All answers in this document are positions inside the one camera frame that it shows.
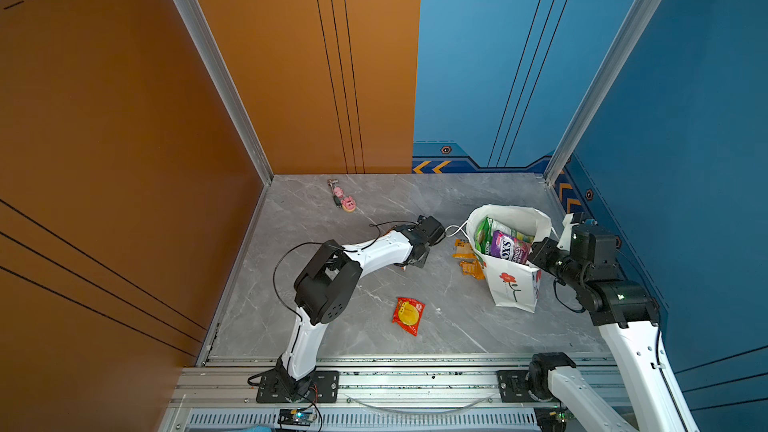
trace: white paper bag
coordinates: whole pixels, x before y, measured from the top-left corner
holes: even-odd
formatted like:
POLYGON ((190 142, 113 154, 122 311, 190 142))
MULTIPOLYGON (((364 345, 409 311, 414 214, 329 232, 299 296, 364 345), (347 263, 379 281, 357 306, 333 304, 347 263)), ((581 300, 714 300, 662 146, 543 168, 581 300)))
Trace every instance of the white paper bag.
POLYGON ((517 264, 491 255, 481 254, 475 244, 475 231, 480 222, 490 217, 505 226, 525 235, 533 235, 538 242, 549 236, 552 220, 542 211, 533 207, 483 206, 476 208, 466 222, 467 236, 475 254, 485 264, 483 273, 491 295, 497 306, 517 307, 534 312, 538 300, 538 287, 542 282, 542 271, 527 264, 517 264))

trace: marble floor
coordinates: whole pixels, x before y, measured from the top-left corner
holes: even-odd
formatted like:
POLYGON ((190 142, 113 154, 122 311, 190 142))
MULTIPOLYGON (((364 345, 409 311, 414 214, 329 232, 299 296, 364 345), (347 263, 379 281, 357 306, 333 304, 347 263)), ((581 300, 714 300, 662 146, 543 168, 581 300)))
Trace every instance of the marble floor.
MULTIPOLYGON (((294 315, 277 301, 271 275, 280 256, 302 242, 354 244, 374 238, 369 224, 435 216, 444 226, 461 224, 485 204, 536 207, 562 230, 563 211, 541 177, 507 174, 408 174, 276 176, 248 248, 210 358, 276 358, 286 347, 294 315), (347 213, 334 206, 326 181, 340 180, 357 201, 347 213)), ((393 354, 520 354, 545 351, 608 352, 588 314, 570 312, 554 298, 552 279, 542 278, 534 314, 495 307, 485 281, 462 275, 454 240, 432 248, 423 269, 390 266, 360 280, 347 310, 332 322, 321 358, 393 354), (418 336, 392 323, 398 296, 426 304, 418 336)), ((293 280, 315 245, 292 252, 277 271, 283 299, 293 304, 293 280)), ((575 306, 574 293, 558 291, 575 306)))

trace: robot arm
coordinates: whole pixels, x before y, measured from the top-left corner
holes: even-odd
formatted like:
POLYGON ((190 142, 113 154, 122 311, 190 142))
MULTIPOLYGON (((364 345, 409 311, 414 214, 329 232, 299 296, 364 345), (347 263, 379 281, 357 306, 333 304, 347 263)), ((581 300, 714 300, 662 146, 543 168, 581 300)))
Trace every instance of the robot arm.
POLYGON ((275 367, 287 397, 306 394, 322 336, 350 302, 360 278, 391 264, 423 267, 429 247, 445 234, 437 219, 419 216, 416 223, 394 227, 373 242, 340 246, 330 240, 320 246, 293 283, 297 317, 275 367))
MULTIPOLYGON (((622 280, 615 261, 616 236, 576 217, 566 227, 570 244, 546 238, 528 260, 576 291, 613 354, 640 430, 698 430, 661 340, 658 308, 642 285, 622 280)), ((540 399, 560 399, 590 431, 634 430, 581 378, 565 354, 536 354, 529 386, 540 399)))

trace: blue wall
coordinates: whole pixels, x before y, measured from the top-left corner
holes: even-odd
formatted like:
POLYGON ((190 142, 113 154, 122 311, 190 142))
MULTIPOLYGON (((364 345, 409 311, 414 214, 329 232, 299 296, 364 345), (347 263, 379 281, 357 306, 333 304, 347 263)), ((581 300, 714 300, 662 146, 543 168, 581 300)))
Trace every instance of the blue wall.
POLYGON ((457 144, 480 167, 554 150, 633 0, 538 2, 422 0, 416 148, 457 144))
POLYGON ((703 432, 766 427, 766 401, 714 406, 768 397, 768 375, 707 386, 768 373, 768 348, 749 352, 768 346, 767 4, 663 0, 575 154, 577 185, 609 207, 664 298, 703 432))

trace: vent grille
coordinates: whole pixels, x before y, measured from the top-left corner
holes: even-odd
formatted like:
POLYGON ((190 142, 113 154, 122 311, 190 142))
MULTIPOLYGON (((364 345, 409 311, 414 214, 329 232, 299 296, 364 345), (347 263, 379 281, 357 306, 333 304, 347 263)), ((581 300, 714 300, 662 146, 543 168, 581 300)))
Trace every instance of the vent grille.
MULTIPOLYGON (((463 414, 408 416, 348 408, 321 408, 323 432, 344 430, 540 430, 532 408, 470 410, 463 414)), ((193 409, 186 430, 215 432, 263 425, 276 427, 279 409, 193 409)))

